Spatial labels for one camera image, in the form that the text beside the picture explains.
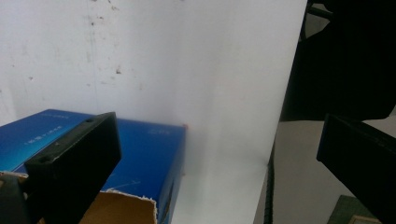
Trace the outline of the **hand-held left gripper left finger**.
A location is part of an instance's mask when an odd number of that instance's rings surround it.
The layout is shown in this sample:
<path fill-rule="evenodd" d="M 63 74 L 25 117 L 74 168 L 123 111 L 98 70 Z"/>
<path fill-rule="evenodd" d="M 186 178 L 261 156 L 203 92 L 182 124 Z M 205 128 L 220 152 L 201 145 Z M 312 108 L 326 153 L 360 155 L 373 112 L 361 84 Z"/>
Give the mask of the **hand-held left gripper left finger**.
<path fill-rule="evenodd" d="M 84 120 L 24 163 L 27 207 L 36 224 L 78 224 L 121 158 L 117 118 Z"/>

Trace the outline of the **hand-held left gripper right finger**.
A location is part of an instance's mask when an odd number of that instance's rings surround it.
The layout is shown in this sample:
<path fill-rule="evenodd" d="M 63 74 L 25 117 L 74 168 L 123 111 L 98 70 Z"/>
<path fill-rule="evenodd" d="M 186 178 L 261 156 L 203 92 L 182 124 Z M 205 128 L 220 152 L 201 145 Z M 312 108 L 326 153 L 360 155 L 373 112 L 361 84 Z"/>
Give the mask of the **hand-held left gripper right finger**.
<path fill-rule="evenodd" d="M 396 224 L 396 138 L 361 121 L 328 115 L 322 162 L 383 224 Z"/>

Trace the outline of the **blue cardboard box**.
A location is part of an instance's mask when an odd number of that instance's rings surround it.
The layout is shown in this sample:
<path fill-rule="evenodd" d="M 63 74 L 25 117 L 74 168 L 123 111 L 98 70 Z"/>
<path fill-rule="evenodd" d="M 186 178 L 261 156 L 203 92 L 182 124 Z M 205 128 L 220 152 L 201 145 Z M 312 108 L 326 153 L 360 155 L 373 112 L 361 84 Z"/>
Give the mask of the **blue cardboard box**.
<path fill-rule="evenodd" d="M 48 109 L 0 126 L 0 224 L 34 224 L 24 163 L 91 117 Z M 119 118 L 117 127 L 120 161 L 78 224 L 171 224 L 185 128 Z"/>

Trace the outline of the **green flat object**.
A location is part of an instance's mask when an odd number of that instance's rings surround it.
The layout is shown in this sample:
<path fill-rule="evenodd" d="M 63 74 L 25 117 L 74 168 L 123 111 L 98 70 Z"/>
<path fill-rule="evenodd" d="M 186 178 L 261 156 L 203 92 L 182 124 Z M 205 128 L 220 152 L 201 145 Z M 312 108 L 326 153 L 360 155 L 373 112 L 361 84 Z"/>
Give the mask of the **green flat object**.
<path fill-rule="evenodd" d="M 341 195 L 327 224 L 382 224 L 357 198 Z"/>

